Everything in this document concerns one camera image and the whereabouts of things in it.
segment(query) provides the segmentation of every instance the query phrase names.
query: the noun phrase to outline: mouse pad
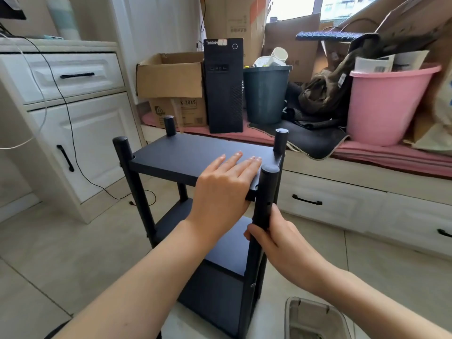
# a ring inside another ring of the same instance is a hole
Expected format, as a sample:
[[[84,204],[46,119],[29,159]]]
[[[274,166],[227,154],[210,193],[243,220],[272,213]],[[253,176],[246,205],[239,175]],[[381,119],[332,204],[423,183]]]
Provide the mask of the mouse pad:
[[[331,156],[334,150],[349,137],[340,128],[308,130],[286,120],[270,125],[250,123],[248,126],[265,132],[270,136],[275,136],[278,128],[289,130],[287,140],[289,147],[295,151],[303,152],[315,160],[323,160]]]

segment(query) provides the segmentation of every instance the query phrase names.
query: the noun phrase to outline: plastic bin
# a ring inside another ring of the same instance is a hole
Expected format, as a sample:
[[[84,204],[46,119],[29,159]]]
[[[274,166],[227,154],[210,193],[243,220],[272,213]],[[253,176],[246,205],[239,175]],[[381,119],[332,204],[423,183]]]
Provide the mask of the plastic bin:
[[[291,65],[243,70],[248,121],[274,124],[281,121]]]
[[[286,301],[284,327],[285,339],[351,339],[339,310],[299,297]]]
[[[438,64],[419,70],[389,73],[352,71],[347,133],[352,140],[377,146],[402,140]]]

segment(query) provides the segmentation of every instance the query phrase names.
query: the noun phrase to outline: hand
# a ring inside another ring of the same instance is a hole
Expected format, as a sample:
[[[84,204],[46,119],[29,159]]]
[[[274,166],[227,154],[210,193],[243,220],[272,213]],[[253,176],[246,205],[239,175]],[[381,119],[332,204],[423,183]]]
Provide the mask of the hand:
[[[293,223],[283,218],[275,204],[268,232],[250,224],[244,235],[248,240],[250,235],[256,238],[270,263],[286,279],[319,296],[334,266],[308,244]]]
[[[237,164],[242,155],[239,151],[227,161],[224,161],[225,155],[218,157],[196,182],[187,221],[198,226],[215,243],[239,221],[250,204],[245,196],[262,159],[253,156]]]

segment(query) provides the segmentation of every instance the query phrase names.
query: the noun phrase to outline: white cable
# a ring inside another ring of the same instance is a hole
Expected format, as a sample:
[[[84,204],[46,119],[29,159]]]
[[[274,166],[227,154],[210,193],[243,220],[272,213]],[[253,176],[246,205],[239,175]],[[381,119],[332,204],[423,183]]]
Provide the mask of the white cable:
[[[12,40],[11,38],[8,38],[2,32],[0,32],[0,35],[5,37],[6,39],[8,39],[11,43],[13,43],[13,45],[15,47],[17,47],[17,50],[19,50],[19,52],[24,57],[25,61],[27,62],[28,67],[30,68],[30,72],[31,72],[31,76],[33,77],[33,81],[35,82],[37,88],[39,89],[39,92],[41,93],[42,100],[44,101],[44,108],[45,108],[44,120],[42,120],[42,124],[40,125],[39,129],[37,130],[37,132],[35,134],[33,134],[33,136],[30,139],[28,139],[27,141],[25,141],[25,142],[23,142],[23,143],[21,143],[19,145],[13,146],[13,147],[0,147],[0,150],[10,150],[10,149],[15,149],[15,148],[18,148],[18,147],[20,147],[22,145],[25,145],[26,143],[28,143],[28,142],[32,141],[33,139],[35,139],[37,137],[37,135],[39,133],[41,133],[41,130],[44,127],[44,124],[46,123],[46,119],[47,119],[47,103],[46,103],[46,98],[44,97],[44,93],[42,92],[41,88],[39,87],[39,84],[36,81],[36,78],[34,77],[33,69],[31,68],[30,62],[27,60],[27,57],[25,56],[23,51],[20,49],[20,47],[16,44],[16,42],[14,40]]]

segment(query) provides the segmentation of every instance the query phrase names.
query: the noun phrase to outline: desktop computer tower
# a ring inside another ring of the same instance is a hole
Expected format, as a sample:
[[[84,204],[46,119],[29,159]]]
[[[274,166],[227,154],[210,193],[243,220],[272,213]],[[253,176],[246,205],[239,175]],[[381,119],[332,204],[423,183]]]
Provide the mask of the desktop computer tower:
[[[210,133],[243,132],[243,39],[204,40]]]

